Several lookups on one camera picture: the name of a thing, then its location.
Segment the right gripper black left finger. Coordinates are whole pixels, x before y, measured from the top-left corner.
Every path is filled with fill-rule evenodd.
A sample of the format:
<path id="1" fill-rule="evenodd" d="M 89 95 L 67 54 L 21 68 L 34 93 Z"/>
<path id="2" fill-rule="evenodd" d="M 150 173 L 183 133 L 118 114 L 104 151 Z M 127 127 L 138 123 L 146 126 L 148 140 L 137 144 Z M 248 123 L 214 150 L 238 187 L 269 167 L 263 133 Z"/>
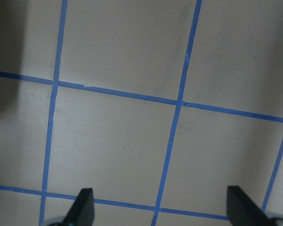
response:
<path id="1" fill-rule="evenodd" d="M 63 226 L 92 226 L 95 219 L 92 188 L 83 188 L 62 221 Z"/>

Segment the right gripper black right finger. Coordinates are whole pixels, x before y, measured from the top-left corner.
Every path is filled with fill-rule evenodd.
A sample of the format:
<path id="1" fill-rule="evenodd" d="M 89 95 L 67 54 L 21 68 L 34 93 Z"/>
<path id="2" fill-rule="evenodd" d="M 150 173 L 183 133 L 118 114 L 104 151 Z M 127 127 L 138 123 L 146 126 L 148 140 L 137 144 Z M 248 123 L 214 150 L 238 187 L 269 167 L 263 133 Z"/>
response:
<path id="1" fill-rule="evenodd" d="M 232 226 L 274 225 L 239 186 L 227 187 L 226 215 Z"/>

